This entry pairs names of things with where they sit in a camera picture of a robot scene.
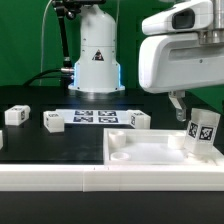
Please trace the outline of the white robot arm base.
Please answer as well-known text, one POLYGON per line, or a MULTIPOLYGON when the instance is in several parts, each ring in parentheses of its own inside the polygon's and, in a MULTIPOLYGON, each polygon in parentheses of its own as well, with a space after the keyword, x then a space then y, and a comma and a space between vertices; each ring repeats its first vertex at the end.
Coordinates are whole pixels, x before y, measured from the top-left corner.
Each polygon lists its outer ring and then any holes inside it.
POLYGON ((80 57, 74 64, 71 90, 87 93, 123 91, 116 60, 116 23, 98 5, 81 8, 80 57))

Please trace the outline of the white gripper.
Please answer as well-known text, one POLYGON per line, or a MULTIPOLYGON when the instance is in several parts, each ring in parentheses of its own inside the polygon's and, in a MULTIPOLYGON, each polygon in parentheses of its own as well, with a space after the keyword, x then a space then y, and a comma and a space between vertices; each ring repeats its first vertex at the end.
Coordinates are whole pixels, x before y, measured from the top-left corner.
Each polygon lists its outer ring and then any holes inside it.
POLYGON ((183 90, 224 84, 224 44, 200 45, 196 33, 147 37, 140 46, 138 76, 147 92, 171 91, 176 118, 184 122, 183 90))

